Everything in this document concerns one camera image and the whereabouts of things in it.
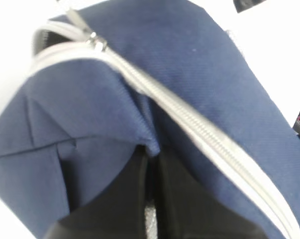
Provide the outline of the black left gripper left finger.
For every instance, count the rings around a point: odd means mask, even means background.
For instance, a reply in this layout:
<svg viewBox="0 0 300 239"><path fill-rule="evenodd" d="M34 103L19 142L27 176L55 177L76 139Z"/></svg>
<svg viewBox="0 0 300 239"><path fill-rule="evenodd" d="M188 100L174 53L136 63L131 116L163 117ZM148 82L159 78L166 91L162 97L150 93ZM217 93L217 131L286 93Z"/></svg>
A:
<svg viewBox="0 0 300 239"><path fill-rule="evenodd" d="M124 169L100 195L56 222L46 239L144 239L148 159L136 147Z"/></svg>

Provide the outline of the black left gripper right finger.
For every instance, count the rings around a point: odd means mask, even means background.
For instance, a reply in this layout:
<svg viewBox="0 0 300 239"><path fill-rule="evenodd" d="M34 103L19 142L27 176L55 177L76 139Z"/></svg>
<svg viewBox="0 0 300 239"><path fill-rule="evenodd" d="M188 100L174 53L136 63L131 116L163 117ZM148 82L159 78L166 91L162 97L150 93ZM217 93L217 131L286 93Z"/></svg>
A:
<svg viewBox="0 0 300 239"><path fill-rule="evenodd" d="M157 161L157 218L161 239L265 239L257 224L225 207L173 155Z"/></svg>

